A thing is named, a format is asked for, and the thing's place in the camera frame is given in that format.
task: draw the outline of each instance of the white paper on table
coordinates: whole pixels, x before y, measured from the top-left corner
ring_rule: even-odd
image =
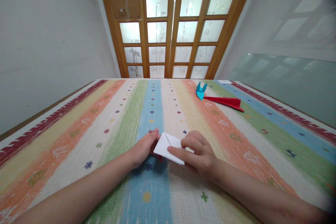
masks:
[[[232,84],[232,82],[229,81],[229,80],[218,80],[218,82],[220,82],[222,84]]]
[[[156,147],[154,149],[154,153],[155,154],[158,154],[158,155],[161,155],[165,158],[168,158],[170,159],[171,161],[174,161],[180,165],[184,165],[184,161],[175,157],[174,155],[170,154],[168,151],[167,151],[167,148],[168,146],[173,146],[173,147],[176,147],[176,148],[180,148],[182,149],[182,146],[181,146],[181,140],[172,136],[172,135],[169,135],[165,132],[162,133],[158,143],[156,144]]]

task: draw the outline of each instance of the colorful striped tablecloth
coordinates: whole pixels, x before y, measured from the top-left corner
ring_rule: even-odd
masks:
[[[328,210],[335,196],[336,130],[242,83],[204,83],[206,96],[237,97],[245,112],[201,101],[195,94],[198,80],[102,79],[0,142],[0,222],[13,221],[155,128],[180,139],[198,130],[218,158]],[[150,156],[86,222],[258,220],[185,166]]]

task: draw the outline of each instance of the striped tablecloth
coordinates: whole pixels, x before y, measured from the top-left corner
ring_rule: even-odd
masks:
[[[242,83],[204,83],[209,85],[206,96],[237,97],[245,112],[200,101],[195,94],[198,80],[103,79],[0,142],[0,221],[13,221],[155,128],[180,139],[198,130],[218,158],[328,209],[335,196],[336,130]],[[149,157],[86,222],[258,221],[186,167]]]

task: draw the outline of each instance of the white wall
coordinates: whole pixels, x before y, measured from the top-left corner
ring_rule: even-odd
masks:
[[[95,79],[120,76],[99,1],[0,0],[0,134]]]
[[[319,0],[304,1],[301,11],[295,11],[301,1],[247,0],[215,79],[227,79],[239,59],[247,53],[336,61],[334,0],[324,0],[316,10],[302,12],[302,6],[309,9],[320,3]],[[290,36],[299,18],[307,19]],[[294,22],[286,28],[288,20]]]

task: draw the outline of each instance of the hand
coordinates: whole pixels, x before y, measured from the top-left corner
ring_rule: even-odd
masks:
[[[189,147],[194,153],[172,146],[169,146],[167,150],[186,162],[186,166],[199,173],[204,179],[214,181],[219,162],[205,137],[198,131],[190,131],[181,140],[181,146],[182,148]]]
[[[160,139],[159,129],[146,134],[128,152],[134,162],[134,169],[139,167],[148,155],[153,154],[154,148]]]

